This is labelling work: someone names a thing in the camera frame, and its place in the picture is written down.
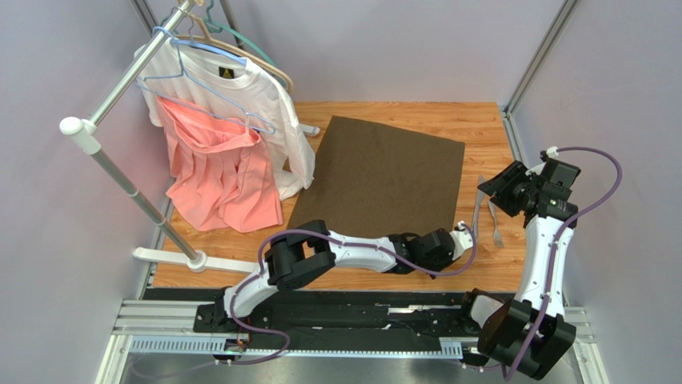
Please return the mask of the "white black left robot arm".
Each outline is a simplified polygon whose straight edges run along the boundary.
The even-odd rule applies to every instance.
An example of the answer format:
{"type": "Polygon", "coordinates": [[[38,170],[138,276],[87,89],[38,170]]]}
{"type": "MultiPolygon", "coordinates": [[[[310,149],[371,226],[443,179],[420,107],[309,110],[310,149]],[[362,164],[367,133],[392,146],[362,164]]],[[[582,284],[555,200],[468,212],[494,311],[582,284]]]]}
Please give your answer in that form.
{"type": "Polygon", "coordinates": [[[381,274],[419,271],[431,278],[448,276],[447,268],[474,246],[469,228],[440,228],[425,235],[390,234],[357,238],[329,230],[313,220],[270,236],[259,248],[259,260],[236,286],[223,289],[211,304],[201,305],[193,330],[233,332],[253,309],[280,291],[304,288],[334,268],[371,270],[381,274]]]}

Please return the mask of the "silver table knife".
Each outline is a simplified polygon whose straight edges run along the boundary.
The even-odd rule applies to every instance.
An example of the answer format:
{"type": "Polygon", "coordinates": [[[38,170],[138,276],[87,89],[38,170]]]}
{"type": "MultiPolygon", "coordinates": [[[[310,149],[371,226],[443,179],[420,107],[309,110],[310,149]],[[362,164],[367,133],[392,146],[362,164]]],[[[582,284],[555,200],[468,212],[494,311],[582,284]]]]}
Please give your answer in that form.
{"type": "Polygon", "coordinates": [[[480,207],[483,202],[485,193],[480,190],[479,186],[485,182],[485,178],[483,175],[480,175],[478,177],[478,182],[476,186],[476,195],[475,195],[475,206],[474,206],[474,211],[473,211],[473,216],[472,216],[472,221],[471,221],[471,228],[473,230],[473,235],[475,238],[479,236],[479,212],[480,212],[480,207]]]}

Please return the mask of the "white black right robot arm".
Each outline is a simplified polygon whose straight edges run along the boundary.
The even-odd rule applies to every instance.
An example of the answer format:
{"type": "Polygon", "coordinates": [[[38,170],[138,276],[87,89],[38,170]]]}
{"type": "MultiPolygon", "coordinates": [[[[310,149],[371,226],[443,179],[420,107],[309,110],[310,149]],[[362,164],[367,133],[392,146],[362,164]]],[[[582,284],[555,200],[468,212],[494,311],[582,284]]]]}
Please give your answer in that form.
{"type": "Polygon", "coordinates": [[[463,317],[478,333],[488,359],[540,380],[572,346],[576,328],[564,316],[561,285],[575,225],[560,227],[579,208],[568,201],[580,168],[548,159],[534,169],[514,161],[479,190],[511,217],[524,214],[526,255],[520,288],[502,302],[474,289],[464,296],[463,317]]]}

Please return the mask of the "olive brown cloth napkin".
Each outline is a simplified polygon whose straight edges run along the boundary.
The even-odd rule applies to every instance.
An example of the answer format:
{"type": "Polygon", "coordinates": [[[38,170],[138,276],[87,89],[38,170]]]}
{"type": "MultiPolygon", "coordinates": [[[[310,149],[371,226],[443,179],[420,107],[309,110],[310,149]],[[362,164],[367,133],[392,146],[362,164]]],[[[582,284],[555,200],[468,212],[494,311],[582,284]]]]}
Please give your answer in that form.
{"type": "Polygon", "coordinates": [[[334,116],[288,226],[321,219],[361,238],[451,230],[464,152],[464,143],[448,138],[334,116]]]}

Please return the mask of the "silver fork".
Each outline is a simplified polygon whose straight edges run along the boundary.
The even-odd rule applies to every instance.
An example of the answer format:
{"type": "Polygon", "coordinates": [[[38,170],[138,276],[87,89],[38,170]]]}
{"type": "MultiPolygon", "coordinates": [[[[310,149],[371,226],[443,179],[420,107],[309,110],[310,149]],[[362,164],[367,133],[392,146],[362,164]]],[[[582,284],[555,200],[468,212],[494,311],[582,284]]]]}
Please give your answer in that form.
{"type": "Polygon", "coordinates": [[[504,243],[503,243],[502,234],[500,233],[500,230],[499,230],[499,220],[498,220],[498,215],[496,212],[495,204],[491,200],[488,200],[487,206],[490,210],[491,218],[493,221],[492,239],[493,239],[494,245],[496,248],[502,249],[502,248],[504,248],[504,243]]]}

